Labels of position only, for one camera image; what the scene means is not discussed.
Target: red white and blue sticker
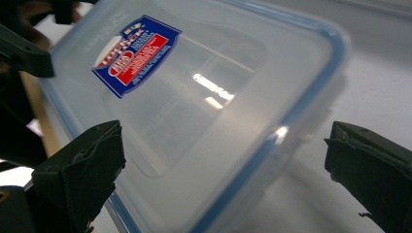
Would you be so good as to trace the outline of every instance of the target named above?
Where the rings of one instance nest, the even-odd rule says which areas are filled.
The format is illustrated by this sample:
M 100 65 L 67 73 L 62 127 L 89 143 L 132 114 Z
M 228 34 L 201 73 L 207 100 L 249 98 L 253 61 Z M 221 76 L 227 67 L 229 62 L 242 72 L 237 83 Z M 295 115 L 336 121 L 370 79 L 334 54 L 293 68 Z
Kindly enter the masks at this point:
M 122 98 L 160 65 L 180 33 L 161 21 L 142 16 L 108 43 L 97 57 L 92 72 Z

